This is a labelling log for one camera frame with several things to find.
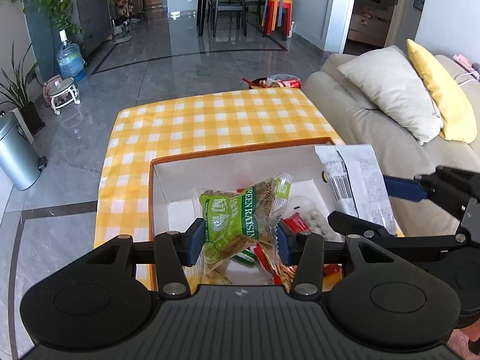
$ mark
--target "potted plant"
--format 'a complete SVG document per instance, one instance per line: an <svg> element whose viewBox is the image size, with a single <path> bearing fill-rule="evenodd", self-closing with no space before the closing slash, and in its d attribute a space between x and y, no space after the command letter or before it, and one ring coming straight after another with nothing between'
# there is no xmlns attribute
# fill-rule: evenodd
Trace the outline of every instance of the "potted plant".
<svg viewBox="0 0 480 360"><path fill-rule="evenodd" d="M11 67L13 70L13 76L10 78L7 73L2 69L1 72L7 80L7 84L0 82L0 93L4 95L7 100L0 103L11 103L15 107L18 107L22 113L23 119L25 120L28 129L32 134L38 133L44 126L45 123L40 119L35 104L33 104L28 98L27 93L27 80L25 74L23 73L23 64L27 56L28 51L32 47L32 43L27 48L25 55L21 62L18 63L18 66L15 65L15 47L14 43L11 44Z"/></svg>
<svg viewBox="0 0 480 360"><path fill-rule="evenodd" d="M59 30L66 30L68 35L80 31L80 27L71 23L72 0L34 0L38 4L38 10L46 8L47 14Z"/></svg>

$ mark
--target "barcode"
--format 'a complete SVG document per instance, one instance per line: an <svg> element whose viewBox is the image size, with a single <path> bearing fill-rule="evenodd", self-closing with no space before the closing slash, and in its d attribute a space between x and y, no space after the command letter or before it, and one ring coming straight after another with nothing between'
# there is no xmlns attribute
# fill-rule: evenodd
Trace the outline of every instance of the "barcode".
<svg viewBox="0 0 480 360"><path fill-rule="evenodd" d="M331 185L336 200L352 198L352 190L350 189L349 177L347 175L333 176L330 180L332 181Z"/></svg>

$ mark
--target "stacked stools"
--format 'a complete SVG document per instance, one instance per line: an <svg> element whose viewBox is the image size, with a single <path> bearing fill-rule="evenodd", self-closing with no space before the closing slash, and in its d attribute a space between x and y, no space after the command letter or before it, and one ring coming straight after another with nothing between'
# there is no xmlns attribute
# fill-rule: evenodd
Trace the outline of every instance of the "stacked stools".
<svg viewBox="0 0 480 360"><path fill-rule="evenodd" d="M287 40L292 25L292 8L293 0L267 0L262 21L264 38L282 24L283 40Z"/></svg>

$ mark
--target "white plastic bag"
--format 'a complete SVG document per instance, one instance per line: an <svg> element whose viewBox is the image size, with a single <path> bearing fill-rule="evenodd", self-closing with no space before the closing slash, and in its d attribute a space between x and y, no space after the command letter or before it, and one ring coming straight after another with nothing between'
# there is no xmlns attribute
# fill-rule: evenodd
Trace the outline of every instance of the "white plastic bag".
<svg viewBox="0 0 480 360"><path fill-rule="evenodd" d="M371 145L326 146L315 151L325 166L335 209L397 233L383 175Z"/></svg>
<svg viewBox="0 0 480 360"><path fill-rule="evenodd" d="M290 226L291 221L296 221L295 215L298 214L303 225L308 227L312 233L321 235L327 241L342 242L342 236L336 233L328 224L327 218L318 210L315 203L304 196L290 196L289 205L294 209L285 212L284 221Z"/></svg>
<svg viewBox="0 0 480 360"><path fill-rule="evenodd" d="M290 81L290 80L298 80L300 79L297 76L292 76L291 74L274 74L273 76L267 77L267 86L272 86L272 83L277 81Z"/></svg>

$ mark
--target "hanging pothos plant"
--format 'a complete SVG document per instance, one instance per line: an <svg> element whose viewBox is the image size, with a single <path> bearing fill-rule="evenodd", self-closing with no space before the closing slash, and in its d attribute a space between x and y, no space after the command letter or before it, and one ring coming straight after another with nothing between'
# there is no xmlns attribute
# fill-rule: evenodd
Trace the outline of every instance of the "hanging pothos plant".
<svg viewBox="0 0 480 360"><path fill-rule="evenodd" d="M68 34L80 31L80 27L71 23L71 0L34 0L39 4L38 10L45 7L53 23L59 30L66 30Z"/></svg>

